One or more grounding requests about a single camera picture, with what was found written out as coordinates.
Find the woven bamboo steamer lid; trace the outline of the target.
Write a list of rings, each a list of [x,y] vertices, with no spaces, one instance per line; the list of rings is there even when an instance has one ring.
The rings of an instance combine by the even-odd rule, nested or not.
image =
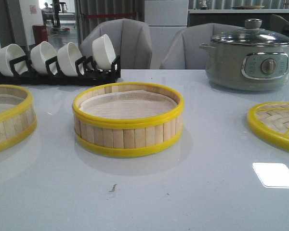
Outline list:
[[[289,102],[267,102],[247,113],[251,131],[268,143],[289,151]]]

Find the white steamer liner cloth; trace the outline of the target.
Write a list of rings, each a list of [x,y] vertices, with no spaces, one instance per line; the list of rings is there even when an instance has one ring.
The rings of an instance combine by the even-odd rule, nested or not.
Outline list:
[[[166,113],[176,106],[177,103],[168,96],[131,90],[91,97],[80,104],[80,110],[102,118],[139,119]]]

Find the black bowl rack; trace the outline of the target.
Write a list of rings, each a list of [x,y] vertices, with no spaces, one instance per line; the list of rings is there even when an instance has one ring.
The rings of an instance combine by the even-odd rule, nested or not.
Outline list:
[[[81,57],[75,61],[76,77],[68,77],[61,71],[57,57],[45,61],[47,74],[42,75],[32,67],[27,55],[10,61],[12,76],[0,73],[0,84],[11,85],[79,85],[98,86],[115,83],[120,78],[120,56],[117,56],[107,71],[97,69],[96,61],[92,56]]]

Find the grey chair right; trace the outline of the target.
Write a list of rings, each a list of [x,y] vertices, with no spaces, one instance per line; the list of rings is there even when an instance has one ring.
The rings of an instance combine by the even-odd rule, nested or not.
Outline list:
[[[208,52],[202,43],[210,43],[212,36],[239,29],[238,26],[207,23],[190,26],[176,33],[161,61],[160,69],[205,69]]]

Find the grey chair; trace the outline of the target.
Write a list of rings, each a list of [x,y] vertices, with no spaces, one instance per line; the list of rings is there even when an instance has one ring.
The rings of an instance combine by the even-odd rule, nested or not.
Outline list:
[[[99,24],[80,44],[84,56],[92,56],[92,42],[107,34],[122,69],[149,69],[152,58],[152,41],[149,26],[132,19],[117,19]]]
[[[202,43],[210,43],[212,36],[239,29],[238,26],[207,23],[190,26],[176,33],[161,61],[160,69],[205,69],[208,52]]]

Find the white bowl right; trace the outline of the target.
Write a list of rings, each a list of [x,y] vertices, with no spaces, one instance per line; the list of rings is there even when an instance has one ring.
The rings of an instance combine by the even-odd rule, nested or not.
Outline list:
[[[99,69],[111,69],[111,64],[115,60],[116,54],[107,34],[98,37],[92,42],[92,53]]]

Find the white bowl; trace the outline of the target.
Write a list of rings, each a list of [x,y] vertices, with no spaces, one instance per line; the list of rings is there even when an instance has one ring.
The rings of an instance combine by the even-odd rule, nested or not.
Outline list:
[[[92,42],[92,53],[99,69],[111,69],[111,64],[115,60],[116,54],[107,34],[98,37]]]
[[[17,44],[10,44],[0,49],[0,73],[13,77],[10,61],[25,55],[23,49]]]
[[[57,56],[57,51],[47,41],[43,41],[30,52],[30,58],[34,69],[42,75],[47,75],[46,60]]]
[[[77,45],[73,42],[67,43],[57,52],[57,61],[61,71],[68,77],[77,77],[75,61],[82,58]]]

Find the grey chair left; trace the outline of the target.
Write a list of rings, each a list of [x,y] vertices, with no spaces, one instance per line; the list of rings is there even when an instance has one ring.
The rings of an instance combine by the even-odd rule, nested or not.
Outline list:
[[[152,41],[149,26],[132,19],[117,19],[99,24],[80,44],[84,56],[92,56],[92,42],[107,34],[122,69],[149,69],[152,58]]]

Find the white cabinet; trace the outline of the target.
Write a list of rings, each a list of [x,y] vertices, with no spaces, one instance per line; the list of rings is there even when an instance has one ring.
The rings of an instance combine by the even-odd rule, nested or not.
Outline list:
[[[144,22],[152,40],[151,69],[159,69],[175,34],[187,27],[187,0],[146,0]]]

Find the grey-green electric cooking pot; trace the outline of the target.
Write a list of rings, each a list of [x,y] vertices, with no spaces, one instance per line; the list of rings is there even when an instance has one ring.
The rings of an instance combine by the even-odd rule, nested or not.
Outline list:
[[[210,81],[236,90],[266,91],[289,79],[288,46],[252,46],[202,43],[209,53],[206,74]]]

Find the red bin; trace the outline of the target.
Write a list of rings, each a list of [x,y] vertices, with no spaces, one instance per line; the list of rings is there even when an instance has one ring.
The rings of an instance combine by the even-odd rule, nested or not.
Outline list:
[[[33,25],[32,28],[36,45],[48,41],[46,25]]]

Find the glass pot lid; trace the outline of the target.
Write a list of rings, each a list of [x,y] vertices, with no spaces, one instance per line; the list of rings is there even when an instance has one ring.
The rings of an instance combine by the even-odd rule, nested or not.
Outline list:
[[[245,27],[214,35],[211,41],[235,45],[288,46],[289,37],[261,28],[262,20],[245,20]]]

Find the white bowl far left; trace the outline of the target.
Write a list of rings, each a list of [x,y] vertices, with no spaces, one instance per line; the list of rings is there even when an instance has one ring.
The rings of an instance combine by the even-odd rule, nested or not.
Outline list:
[[[0,73],[13,77],[10,61],[25,55],[23,49],[17,44],[10,44],[0,49]]]

